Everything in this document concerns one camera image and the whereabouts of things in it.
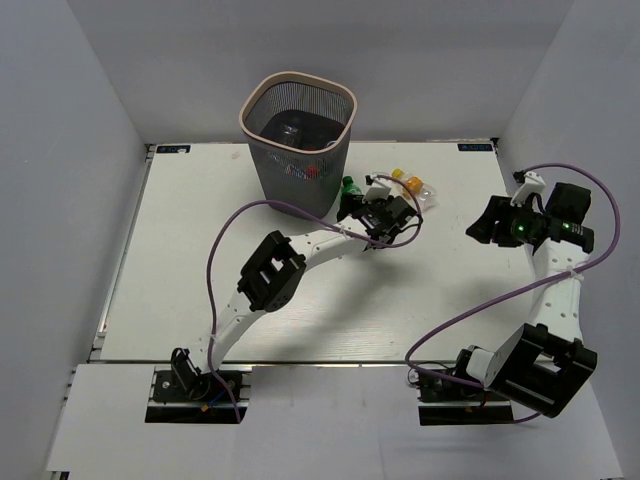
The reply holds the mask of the green soda bottle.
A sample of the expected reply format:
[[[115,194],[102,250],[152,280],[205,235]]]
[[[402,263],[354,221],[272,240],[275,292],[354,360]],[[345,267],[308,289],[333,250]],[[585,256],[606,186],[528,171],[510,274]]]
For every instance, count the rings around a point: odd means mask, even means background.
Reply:
[[[340,208],[349,210],[355,204],[362,201],[362,190],[356,185],[351,176],[342,178],[342,187],[340,192]]]

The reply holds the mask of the orange cap juice bottle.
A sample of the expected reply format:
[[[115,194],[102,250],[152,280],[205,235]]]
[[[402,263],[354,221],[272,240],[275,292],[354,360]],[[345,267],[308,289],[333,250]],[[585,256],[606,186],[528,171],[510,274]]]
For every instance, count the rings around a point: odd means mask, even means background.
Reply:
[[[413,205],[414,202],[409,194],[411,192],[418,201],[422,212],[426,212],[437,204],[435,189],[424,183],[417,175],[396,168],[392,171],[391,176],[402,183],[402,185],[394,185],[394,193],[404,197],[409,204]]]

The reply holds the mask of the red label cola bottle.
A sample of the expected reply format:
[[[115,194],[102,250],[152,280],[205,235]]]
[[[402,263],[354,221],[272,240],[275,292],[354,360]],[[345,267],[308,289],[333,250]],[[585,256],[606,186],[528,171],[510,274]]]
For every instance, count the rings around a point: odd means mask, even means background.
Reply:
[[[284,173],[304,181],[318,180],[322,177],[322,171],[316,165],[287,164],[284,168]]]

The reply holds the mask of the clear unlabelled plastic bottle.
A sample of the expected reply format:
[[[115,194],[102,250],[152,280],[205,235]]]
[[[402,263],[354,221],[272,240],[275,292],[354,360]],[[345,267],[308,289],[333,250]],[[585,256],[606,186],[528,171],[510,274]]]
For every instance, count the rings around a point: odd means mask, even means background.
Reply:
[[[300,149],[305,136],[305,128],[299,118],[292,118],[279,124],[276,141],[291,148]]]

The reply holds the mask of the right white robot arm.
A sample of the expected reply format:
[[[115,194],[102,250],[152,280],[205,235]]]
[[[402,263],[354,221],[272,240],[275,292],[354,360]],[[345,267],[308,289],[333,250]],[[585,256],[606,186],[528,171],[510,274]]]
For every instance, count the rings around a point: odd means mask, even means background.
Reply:
[[[527,322],[497,350],[470,346],[451,374],[453,390],[472,399],[485,389],[549,418],[558,416],[597,366],[579,325],[582,279],[594,247],[594,232],[582,222],[589,190],[568,183],[542,199],[544,180],[529,172],[512,197],[493,196],[466,231],[480,243],[530,245],[539,285]]]

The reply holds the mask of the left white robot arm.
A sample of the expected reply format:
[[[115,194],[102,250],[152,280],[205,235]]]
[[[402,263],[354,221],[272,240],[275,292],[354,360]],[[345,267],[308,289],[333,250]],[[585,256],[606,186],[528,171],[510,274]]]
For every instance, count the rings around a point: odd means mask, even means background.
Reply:
[[[275,230],[266,235],[240,270],[237,286],[222,310],[215,305],[212,266],[224,233],[240,214],[251,207],[281,207],[321,226],[310,233],[286,236]],[[212,311],[211,327],[199,339],[203,348],[196,356],[177,347],[171,354],[171,380],[188,398],[199,399],[211,387],[211,376],[218,374],[222,361],[246,331],[261,317],[287,305],[294,297],[305,273],[326,262],[368,249],[400,248],[410,240],[395,239],[409,226],[423,223],[417,199],[390,195],[364,201],[355,200],[355,210],[331,224],[293,205],[274,200],[251,202],[226,221],[212,245],[206,263],[207,294]]]

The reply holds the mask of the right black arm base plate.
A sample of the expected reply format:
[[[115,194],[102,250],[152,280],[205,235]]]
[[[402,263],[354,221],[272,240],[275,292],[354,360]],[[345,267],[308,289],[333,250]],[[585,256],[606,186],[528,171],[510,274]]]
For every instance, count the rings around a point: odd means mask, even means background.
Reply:
[[[511,402],[493,392],[444,381],[410,369],[407,382],[417,391],[419,424],[480,426],[515,420]]]

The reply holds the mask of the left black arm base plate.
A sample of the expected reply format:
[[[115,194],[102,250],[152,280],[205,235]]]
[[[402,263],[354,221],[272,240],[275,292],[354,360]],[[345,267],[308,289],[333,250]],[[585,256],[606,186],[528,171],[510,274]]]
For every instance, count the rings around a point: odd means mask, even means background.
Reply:
[[[205,375],[192,393],[187,393],[170,369],[154,372],[146,407],[147,424],[235,425],[249,407],[250,371],[227,370],[220,376],[232,390],[228,392],[211,375]]]

